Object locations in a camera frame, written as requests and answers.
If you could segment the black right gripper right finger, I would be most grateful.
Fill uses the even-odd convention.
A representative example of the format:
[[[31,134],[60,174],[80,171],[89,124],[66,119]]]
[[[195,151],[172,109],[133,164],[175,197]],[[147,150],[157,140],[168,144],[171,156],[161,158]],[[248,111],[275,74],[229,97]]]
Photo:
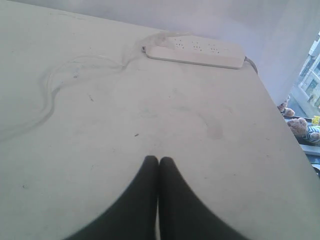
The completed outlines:
[[[246,239],[201,202],[170,157],[159,162],[158,213],[162,240]]]

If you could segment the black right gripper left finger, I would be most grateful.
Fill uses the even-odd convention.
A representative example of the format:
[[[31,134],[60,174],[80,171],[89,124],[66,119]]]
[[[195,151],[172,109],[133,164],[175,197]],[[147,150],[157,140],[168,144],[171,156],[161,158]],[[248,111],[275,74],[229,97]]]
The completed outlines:
[[[155,240],[159,161],[146,156],[122,195],[68,240]]]

